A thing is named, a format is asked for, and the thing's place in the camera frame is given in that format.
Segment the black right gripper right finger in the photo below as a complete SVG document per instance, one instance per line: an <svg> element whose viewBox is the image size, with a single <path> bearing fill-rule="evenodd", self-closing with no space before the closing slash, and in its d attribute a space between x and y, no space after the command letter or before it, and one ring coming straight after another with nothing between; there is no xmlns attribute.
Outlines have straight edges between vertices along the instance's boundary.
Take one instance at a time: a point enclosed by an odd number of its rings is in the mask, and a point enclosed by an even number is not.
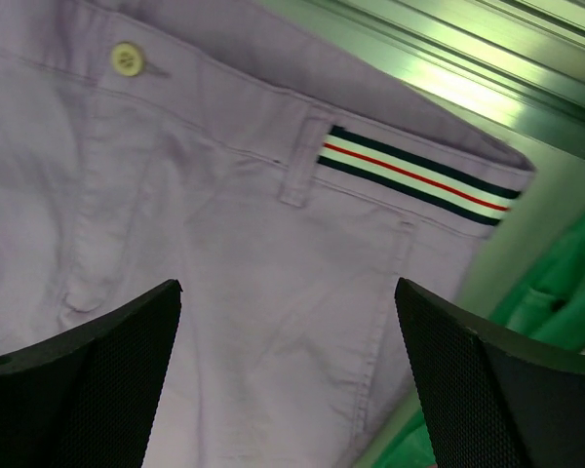
<svg viewBox="0 0 585 468"><path fill-rule="evenodd" d="M440 467L585 467L585 356L402 278L400 329Z"/></svg>

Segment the purple trousers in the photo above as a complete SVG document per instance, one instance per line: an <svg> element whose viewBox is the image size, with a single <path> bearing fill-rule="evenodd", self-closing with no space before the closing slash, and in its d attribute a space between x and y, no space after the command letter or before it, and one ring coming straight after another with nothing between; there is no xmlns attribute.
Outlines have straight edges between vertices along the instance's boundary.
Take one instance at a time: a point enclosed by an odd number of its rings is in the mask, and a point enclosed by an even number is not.
<svg viewBox="0 0 585 468"><path fill-rule="evenodd" d="M149 467L349 467L531 162L252 1L0 1L0 355L174 278Z"/></svg>

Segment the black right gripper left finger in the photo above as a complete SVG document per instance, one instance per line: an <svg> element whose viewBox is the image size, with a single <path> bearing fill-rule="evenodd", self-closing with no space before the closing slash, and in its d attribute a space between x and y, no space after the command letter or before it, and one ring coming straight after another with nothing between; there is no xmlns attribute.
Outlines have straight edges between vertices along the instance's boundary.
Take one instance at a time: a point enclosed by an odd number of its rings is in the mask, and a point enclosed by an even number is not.
<svg viewBox="0 0 585 468"><path fill-rule="evenodd" d="M0 468L139 467L178 327L169 280L124 306L0 356Z"/></svg>

